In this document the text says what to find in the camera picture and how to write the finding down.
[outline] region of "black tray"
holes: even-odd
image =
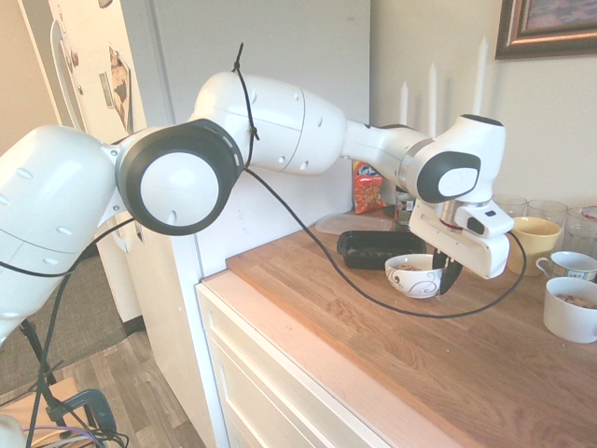
[[[383,271],[387,259],[424,254],[426,245],[409,231],[346,231],[340,235],[336,250],[349,268]]]

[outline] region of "red snack bag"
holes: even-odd
[[[354,210],[364,213],[385,207],[382,199],[383,177],[362,161],[353,161]]]

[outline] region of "white candle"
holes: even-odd
[[[437,69],[434,63],[429,69],[429,136],[437,134]]]
[[[409,87],[407,86],[407,81],[404,81],[402,84],[402,89],[400,90],[400,124],[404,124],[405,126],[408,124],[409,119]]]
[[[487,39],[483,37],[479,46],[477,59],[477,81],[475,82],[475,99],[473,100],[473,114],[481,114],[481,101],[483,100],[483,86],[485,84],[485,68],[487,66]]]

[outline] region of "framed painting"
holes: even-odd
[[[597,0],[504,0],[495,59],[597,52]]]

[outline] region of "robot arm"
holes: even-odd
[[[260,137],[252,166],[320,175],[338,158],[366,161],[419,198],[410,222],[415,234],[484,278],[504,270],[505,233],[513,222],[491,201],[506,138],[499,122],[461,116],[432,139],[404,126],[380,129],[350,121],[334,105],[279,81],[245,82]],[[149,229],[200,231],[226,203],[248,158],[249,139],[239,79],[215,75],[201,89],[188,123],[124,143],[118,190]]]
[[[485,278],[504,270],[512,220],[491,201],[505,141],[500,123],[462,116],[432,139],[349,121],[282,82],[245,81],[260,137],[252,166],[320,175],[338,158],[366,161],[419,198],[415,234]],[[224,208],[249,140],[243,89],[232,73],[204,85],[189,122],[146,129],[117,146],[60,126],[32,131],[0,160],[0,261],[66,272],[119,204],[153,231],[201,231]],[[0,267],[0,344],[58,281]]]

